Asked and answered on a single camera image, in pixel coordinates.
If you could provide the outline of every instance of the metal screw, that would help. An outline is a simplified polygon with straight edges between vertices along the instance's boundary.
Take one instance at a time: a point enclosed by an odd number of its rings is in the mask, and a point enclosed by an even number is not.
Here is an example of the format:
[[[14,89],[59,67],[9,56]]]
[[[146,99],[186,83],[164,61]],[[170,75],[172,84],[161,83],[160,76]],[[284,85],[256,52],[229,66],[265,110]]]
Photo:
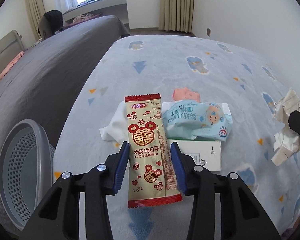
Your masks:
[[[193,167],[195,171],[203,171],[203,167],[201,165],[196,165]]]
[[[104,164],[99,164],[99,165],[97,166],[97,170],[98,170],[98,171],[104,171],[106,168],[107,168],[107,166],[105,166]]]
[[[230,178],[231,179],[237,179],[238,177],[239,177],[238,174],[236,174],[235,172],[230,173]]]
[[[63,178],[63,179],[67,179],[69,177],[70,177],[70,172],[67,172],[67,171],[62,173],[62,175],[61,175],[61,178]]]

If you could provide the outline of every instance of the window sill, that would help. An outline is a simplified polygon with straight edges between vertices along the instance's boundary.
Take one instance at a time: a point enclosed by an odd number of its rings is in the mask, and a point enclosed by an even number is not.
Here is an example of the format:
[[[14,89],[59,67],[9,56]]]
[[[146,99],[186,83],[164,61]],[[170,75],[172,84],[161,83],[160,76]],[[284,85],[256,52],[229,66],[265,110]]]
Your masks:
[[[99,9],[126,3],[127,0],[95,0],[84,5],[79,5],[76,9],[67,11],[63,14],[63,19],[65,22],[67,22],[79,14],[86,14]]]

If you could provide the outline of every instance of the light blue wipes package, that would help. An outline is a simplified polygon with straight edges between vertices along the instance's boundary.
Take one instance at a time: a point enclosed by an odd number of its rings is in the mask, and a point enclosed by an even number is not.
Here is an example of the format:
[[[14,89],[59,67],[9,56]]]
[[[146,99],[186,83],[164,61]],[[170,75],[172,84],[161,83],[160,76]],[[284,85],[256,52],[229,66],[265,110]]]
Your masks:
[[[194,140],[197,137],[225,141],[231,131],[228,104],[182,100],[162,115],[168,139]]]

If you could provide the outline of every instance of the white box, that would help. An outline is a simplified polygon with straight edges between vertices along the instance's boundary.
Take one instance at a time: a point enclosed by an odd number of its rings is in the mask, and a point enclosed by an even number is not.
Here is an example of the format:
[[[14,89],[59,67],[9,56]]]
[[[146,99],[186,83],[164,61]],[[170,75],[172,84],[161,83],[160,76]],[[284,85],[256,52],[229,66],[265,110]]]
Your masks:
[[[170,140],[169,148],[177,142],[180,151],[190,155],[195,164],[204,166],[209,171],[221,171],[221,142],[220,141],[193,141]]]

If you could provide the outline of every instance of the laundry basket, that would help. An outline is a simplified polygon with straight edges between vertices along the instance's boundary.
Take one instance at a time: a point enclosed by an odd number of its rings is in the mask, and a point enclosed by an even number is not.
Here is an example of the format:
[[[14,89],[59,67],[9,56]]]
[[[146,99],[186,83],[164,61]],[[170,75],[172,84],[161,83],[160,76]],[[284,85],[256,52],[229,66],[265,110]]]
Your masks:
[[[52,185],[54,151],[42,126],[31,119],[19,122],[3,144],[0,197],[19,230]]]

